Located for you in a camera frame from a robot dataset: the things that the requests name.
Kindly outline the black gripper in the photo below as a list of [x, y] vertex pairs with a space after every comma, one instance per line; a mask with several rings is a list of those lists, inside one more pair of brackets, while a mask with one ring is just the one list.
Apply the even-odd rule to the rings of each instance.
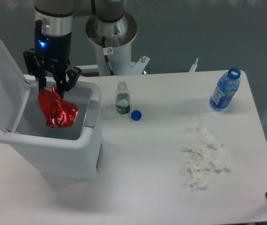
[[37, 19], [35, 49], [23, 52], [29, 75], [38, 81], [39, 91], [46, 87], [46, 73], [52, 73], [58, 94], [64, 98], [77, 83], [82, 70], [69, 66], [72, 32], [69, 19]]

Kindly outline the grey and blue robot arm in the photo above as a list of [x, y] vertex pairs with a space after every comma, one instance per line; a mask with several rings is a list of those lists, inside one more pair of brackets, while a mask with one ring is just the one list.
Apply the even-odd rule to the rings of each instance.
[[37, 0], [35, 1], [35, 47], [24, 51], [28, 73], [46, 87], [51, 73], [61, 97], [71, 90], [81, 73], [70, 64], [72, 22], [74, 15], [97, 15], [104, 22], [116, 22], [124, 14], [121, 0]]

